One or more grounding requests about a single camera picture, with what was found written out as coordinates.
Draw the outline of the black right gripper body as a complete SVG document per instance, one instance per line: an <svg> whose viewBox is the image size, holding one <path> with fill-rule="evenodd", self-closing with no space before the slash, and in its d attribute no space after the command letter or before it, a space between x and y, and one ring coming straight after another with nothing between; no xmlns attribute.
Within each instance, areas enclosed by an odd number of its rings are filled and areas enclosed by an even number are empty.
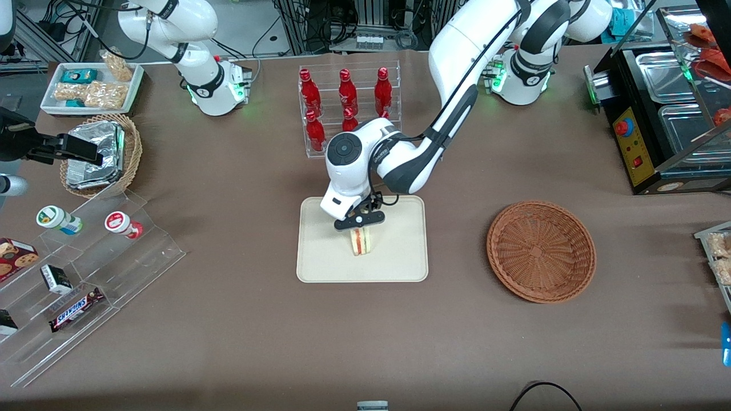
<svg viewBox="0 0 731 411"><path fill-rule="evenodd" d="M38 132L23 115L1 108L1 161L23 159L52 164L57 159L55 148L49 144L52 138Z"/></svg>

